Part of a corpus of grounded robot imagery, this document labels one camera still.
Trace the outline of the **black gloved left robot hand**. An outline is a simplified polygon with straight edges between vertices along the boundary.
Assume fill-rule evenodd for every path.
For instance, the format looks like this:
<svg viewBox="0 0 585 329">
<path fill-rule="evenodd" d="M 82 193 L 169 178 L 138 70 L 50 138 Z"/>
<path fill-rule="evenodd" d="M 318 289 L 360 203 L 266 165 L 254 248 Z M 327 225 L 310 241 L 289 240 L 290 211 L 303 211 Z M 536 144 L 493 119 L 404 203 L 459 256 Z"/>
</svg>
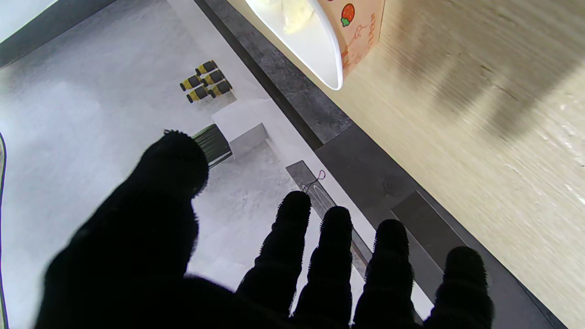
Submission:
<svg viewBox="0 0 585 329">
<path fill-rule="evenodd" d="M 307 284 L 291 311 L 311 211 L 292 191 L 254 266 L 235 291 L 186 275 L 196 248 L 192 200 L 207 184 L 206 156 L 167 130 L 52 260 L 36 329 L 490 329 L 495 307 L 484 262 L 453 248 L 430 316 L 419 324 L 407 231 L 380 223 L 363 293 L 352 308 L 352 223 L 335 206 L 320 225 Z"/>
</svg>

